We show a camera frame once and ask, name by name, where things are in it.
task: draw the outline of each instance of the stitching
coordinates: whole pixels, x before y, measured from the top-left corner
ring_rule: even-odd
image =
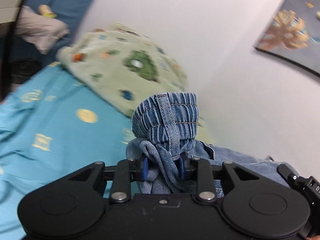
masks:
[[[152,108],[145,108],[144,110],[153,110],[153,109],[156,109],[157,107],[155,106],[155,107],[152,107]]]
[[[192,124],[192,123],[197,124],[197,122],[176,122],[176,124]]]
[[[171,104],[171,106],[197,106],[197,105],[185,105],[185,104]],[[144,108],[144,110],[153,110],[153,109],[156,109],[158,108],[157,106],[154,106],[152,108]]]
[[[186,105],[186,104],[171,104],[172,106],[197,106],[197,105]]]
[[[176,122],[176,124],[197,124],[197,122]],[[163,124],[157,124],[157,125],[151,125],[150,128],[158,127],[158,126],[163,126]]]

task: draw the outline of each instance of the blanket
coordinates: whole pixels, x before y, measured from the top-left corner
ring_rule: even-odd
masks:
[[[25,82],[0,106],[0,239],[25,235],[16,213],[25,194],[95,161],[116,165],[133,138],[131,120],[59,64]]]
[[[145,98],[161,92],[183,92],[187,76],[176,60],[148,37],[125,25],[85,33],[57,58],[81,82],[131,117]],[[197,139],[212,143],[200,117]]]

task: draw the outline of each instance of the blue cushion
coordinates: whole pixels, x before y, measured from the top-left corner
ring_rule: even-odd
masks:
[[[10,62],[24,58],[31,58],[39,60],[42,66],[46,66],[55,61],[55,56],[58,50],[63,46],[70,45],[72,42],[72,38],[74,37],[91,1],[92,0],[27,0],[26,5],[30,6],[35,12],[38,12],[39,5],[49,4],[52,11],[57,14],[57,19],[68,25],[70,34],[58,40],[47,55],[41,55],[33,44],[24,41],[20,37],[14,37]]]

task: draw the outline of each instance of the light blue bedsheet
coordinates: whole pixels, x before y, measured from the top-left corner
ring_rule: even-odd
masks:
[[[95,161],[116,165],[133,138],[130,119],[45,67],[0,107],[0,239],[24,236],[16,209],[25,194]]]

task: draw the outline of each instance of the blue denim cloth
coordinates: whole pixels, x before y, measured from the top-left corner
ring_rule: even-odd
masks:
[[[156,94],[137,107],[132,117],[132,131],[136,139],[128,143],[126,156],[139,158],[144,153],[156,164],[149,169],[147,181],[139,182],[142,193],[195,194],[195,182],[180,180],[178,168],[174,163],[183,152],[186,152],[188,158],[204,158],[214,165],[222,165],[224,161],[231,160],[288,186],[276,171],[280,163],[256,159],[195,140],[197,121],[196,96],[192,93]],[[223,197],[219,180],[215,180],[215,186],[218,197]]]

